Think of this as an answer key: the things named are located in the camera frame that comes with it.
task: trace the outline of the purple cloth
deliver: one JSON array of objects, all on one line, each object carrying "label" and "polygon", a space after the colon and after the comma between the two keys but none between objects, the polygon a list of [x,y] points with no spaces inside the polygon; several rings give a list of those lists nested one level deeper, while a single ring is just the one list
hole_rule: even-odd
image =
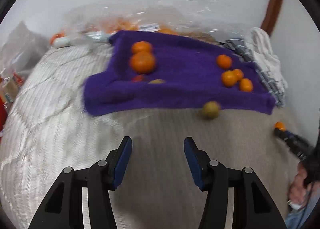
[{"label": "purple cloth", "polygon": [[[131,46],[148,41],[153,46],[156,69],[146,82],[132,82],[137,74],[130,68]],[[85,109],[94,116],[137,108],[200,108],[217,101],[221,108],[249,109],[271,114],[275,99],[260,83],[251,62],[240,62],[232,51],[198,40],[162,33],[120,31],[110,37],[113,56],[106,71],[90,76],[84,87]],[[253,83],[253,92],[239,91],[221,82],[224,72],[216,57],[226,54]],[[163,79],[163,84],[148,81]]]}]

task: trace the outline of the quilted mattress cover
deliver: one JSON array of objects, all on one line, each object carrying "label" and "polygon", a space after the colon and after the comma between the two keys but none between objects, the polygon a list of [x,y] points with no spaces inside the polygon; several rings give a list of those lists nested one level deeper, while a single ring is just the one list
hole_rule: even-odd
[{"label": "quilted mattress cover", "polygon": [[[17,229],[28,228],[64,167],[90,167],[125,135],[132,138],[132,155],[121,186],[110,192],[118,228],[198,227],[206,192],[193,183],[183,152],[186,136],[227,167],[251,166],[286,214],[296,161],[271,132],[279,120],[295,132],[286,109],[275,109],[271,116],[224,110],[212,121],[200,119],[197,109],[136,109],[92,117],[84,112],[83,83],[106,68],[111,54],[108,44],[51,48],[20,91],[0,144],[0,201]],[[226,228],[232,225],[232,209],[230,201]],[[90,228],[85,190],[83,213],[84,228]]]}]

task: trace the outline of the silver screw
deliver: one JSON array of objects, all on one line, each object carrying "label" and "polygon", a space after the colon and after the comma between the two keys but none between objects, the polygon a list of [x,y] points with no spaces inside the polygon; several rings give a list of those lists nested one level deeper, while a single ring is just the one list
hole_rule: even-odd
[{"label": "silver screw", "polygon": [[250,167],[245,167],[245,168],[244,168],[244,171],[245,171],[246,173],[249,173],[249,174],[253,172],[252,168],[250,168]]},{"label": "silver screw", "polygon": [[103,167],[103,166],[105,166],[106,164],[107,164],[106,160],[100,160],[100,161],[98,161],[98,165],[99,165],[100,167]]},{"label": "silver screw", "polygon": [[65,168],[63,169],[63,172],[66,173],[66,174],[70,173],[71,171],[72,171],[72,168],[71,168],[71,167],[65,167]]},{"label": "silver screw", "polygon": [[211,160],[211,161],[209,162],[209,164],[210,164],[211,166],[218,166],[218,165],[219,165],[219,162],[216,161],[216,160]]}]

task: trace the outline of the white label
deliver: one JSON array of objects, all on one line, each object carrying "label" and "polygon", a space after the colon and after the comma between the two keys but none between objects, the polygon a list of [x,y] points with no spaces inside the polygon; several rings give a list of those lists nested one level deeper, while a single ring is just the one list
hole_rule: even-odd
[{"label": "white label", "polygon": [[159,24],[143,24],[139,25],[138,31],[142,32],[157,32],[160,30]]}]

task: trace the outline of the blue gripper pad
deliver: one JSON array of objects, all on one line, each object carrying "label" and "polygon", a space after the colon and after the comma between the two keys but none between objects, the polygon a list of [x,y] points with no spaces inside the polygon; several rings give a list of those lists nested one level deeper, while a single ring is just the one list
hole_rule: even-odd
[{"label": "blue gripper pad", "polygon": [[115,157],[118,158],[118,162],[115,164],[114,167],[114,180],[113,180],[113,187],[116,189],[122,182],[125,170],[127,168],[129,158],[132,152],[132,140],[129,136],[125,136],[115,153]]},{"label": "blue gripper pad", "polygon": [[198,159],[196,157],[196,154],[195,154],[194,150],[192,149],[191,144],[194,144],[194,146],[196,146],[191,137],[185,138],[184,143],[183,143],[184,154],[186,155],[188,165],[189,165],[192,177],[193,177],[193,181],[195,182],[196,186],[198,186],[199,189],[202,191],[204,189],[204,183],[201,179],[201,171],[202,170],[201,170],[201,166],[198,162]]}]

